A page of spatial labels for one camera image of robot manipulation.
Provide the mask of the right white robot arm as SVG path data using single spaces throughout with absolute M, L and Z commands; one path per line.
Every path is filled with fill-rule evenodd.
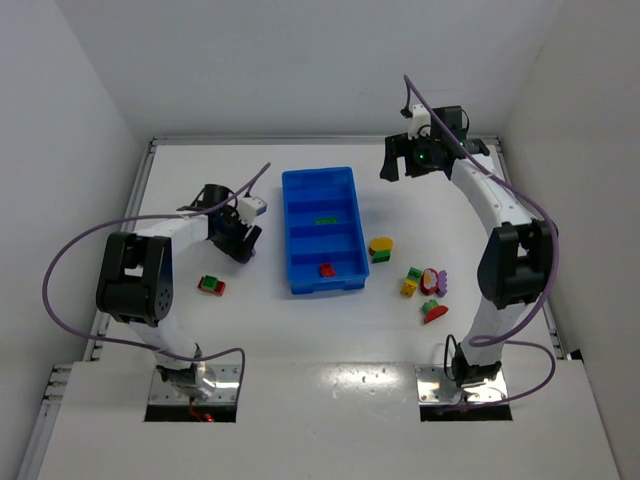
M 455 347 L 444 373 L 457 387 L 492 380 L 502 366 L 505 343 L 534 318 L 545 301 L 554 272 L 555 227 L 534 216 L 496 173 L 486 144 L 470 139 L 460 106 L 430 110 L 406 106 L 407 132 L 385 139 L 380 177 L 417 178 L 442 172 L 466 197 L 488 236 L 477 269 L 482 295 L 470 331 Z

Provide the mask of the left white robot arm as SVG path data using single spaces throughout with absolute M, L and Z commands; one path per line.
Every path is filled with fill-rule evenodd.
M 98 310 L 128 325 L 154 351 L 162 381 L 192 400 L 211 398 L 215 377 L 199 345 L 171 313 L 175 257 L 195 244 L 211 242 L 236 262 L 247 263 L 262 232 L 254 221 L 266 210 L 267 202 L 257 196 L 236 197 L 225 186 L 207 184 L 175 217 L 107 239 L 96 291 Z

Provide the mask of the yellow oval lego piece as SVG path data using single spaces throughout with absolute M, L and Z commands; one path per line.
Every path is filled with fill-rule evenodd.
M 378 252 L 388 251 L 393 248 L 393 240 L 390 237 L 375 237 L 369 242 L 369 253 L 375 255 Z

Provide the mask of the small red lego brick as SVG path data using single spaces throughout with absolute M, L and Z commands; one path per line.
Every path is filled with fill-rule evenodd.
M 323 278 L 331 278 L 336 276 L 336 271 L 333 265 L 329 262 L 321 264 L 319 266 L 319 273 Z

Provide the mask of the green sloped lego brick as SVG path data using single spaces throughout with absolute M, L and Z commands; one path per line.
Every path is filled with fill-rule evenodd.
M 377 251 L 372 256 L 372 263 L 377 264 L 377 263 L 388 262 L 390 260 L 390 257 L 391 257 L 391 252 L 389 250 Z

